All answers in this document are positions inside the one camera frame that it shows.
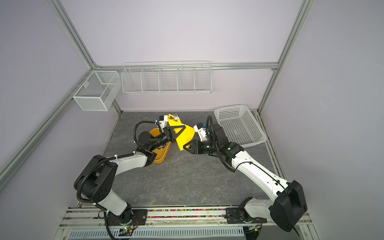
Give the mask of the yellow paper napkin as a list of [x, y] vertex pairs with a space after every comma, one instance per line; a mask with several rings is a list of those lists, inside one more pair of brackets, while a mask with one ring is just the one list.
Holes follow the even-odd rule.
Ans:
[[185, 125], [186, 126], [186, 129], [183, 131], [183, 133], [176, 139], [176, 142], [178, 144], [178, 147], [180, 149], [180, 151], [183, 151], [183, 145], [188, 143], [189, 141], [191, 141], [193, 138], [194, 138], [194, 135], [195, 135], [195, 130], [193, 127], [190, 127], [186, 124], [183, 124], [181, 122], [181, 119], [179, 119], [177, 122], [175, 121], [174, 119], [174, 115], [171, 115], [171, 114], [168, 114], [169, 117], [168, 117], [168, 123], [171, 126], [180, 126], [180, 125]]

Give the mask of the white perforated plastic basket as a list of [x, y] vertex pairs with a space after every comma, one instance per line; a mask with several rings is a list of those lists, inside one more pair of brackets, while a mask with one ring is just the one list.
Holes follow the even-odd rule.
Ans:
[[219, 125], [229, 141], [250, 148], [265, 143], [267, 136], [260, 124], [245, 105], [234, 105], [214, 110]]

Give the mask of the silver fork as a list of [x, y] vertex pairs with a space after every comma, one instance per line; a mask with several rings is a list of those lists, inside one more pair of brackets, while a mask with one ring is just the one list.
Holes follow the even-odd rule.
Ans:
[[174, 119], [176, 122], [180, 119], [177, 113], [174, 114]]

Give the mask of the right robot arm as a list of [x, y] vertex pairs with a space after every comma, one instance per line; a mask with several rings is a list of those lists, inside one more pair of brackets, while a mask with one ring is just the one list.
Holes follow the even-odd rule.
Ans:
[[239, 205], [239, 220], [251, 222], [257, 218], [271, 217], [274, 223], [286, 232], [295, 229], [296, 224], [307, 212], [304, 189], [297, 181], [277, 176], [257, 162], [241, 145], [231, 142], [219, 124], [214, 124], [212, 116], [207, 117], [205, 125], [197, 125], [200, 139], [192, 138], [181, 144], [190, 154], [208, 154], [218, 158], [231, 172], [241, 172], [259, 186], [273, 202], [262, 214], [252, 197]]

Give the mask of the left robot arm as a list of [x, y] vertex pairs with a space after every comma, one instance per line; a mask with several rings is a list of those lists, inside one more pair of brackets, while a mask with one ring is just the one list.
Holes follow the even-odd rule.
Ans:
[[[137, 135], [137, 128], [142, 124], [155, 124], [161, 133], [156, 137], [146, 131]], [[77, 200], [101, 209], [106, 214], [105, 218], [111, 214], [117, 219], [118, 224], [129, 225], [134, 218], [132, 206], [112, 190], [115, 176], [151, 165], [157, 156], [154, 150], [175, 142], [186, 129], [187, 126], [183, 124], [170, 126], [169, 123], [165, 123], [162, 127], [159, 121], [140, 121], [134, 128], [136, 150], [130, 154], [109, 158], [94, 156], [74, 183]]]

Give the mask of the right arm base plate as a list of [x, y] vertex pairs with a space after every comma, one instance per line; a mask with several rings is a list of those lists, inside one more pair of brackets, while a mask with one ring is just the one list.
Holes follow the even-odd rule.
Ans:
[[252, 218], [240, 208], [226, 208], [226, 214], [224, 218], [228, 224], [265, 224], [267, 219], [265, 218]]

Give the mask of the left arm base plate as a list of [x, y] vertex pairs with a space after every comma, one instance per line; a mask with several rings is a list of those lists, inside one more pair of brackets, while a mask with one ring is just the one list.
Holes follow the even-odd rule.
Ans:
[[121, 216], [108, 213], [106, 220], [109, 226], [144, 226], [147, 217], [148, 209], [132, 209]]

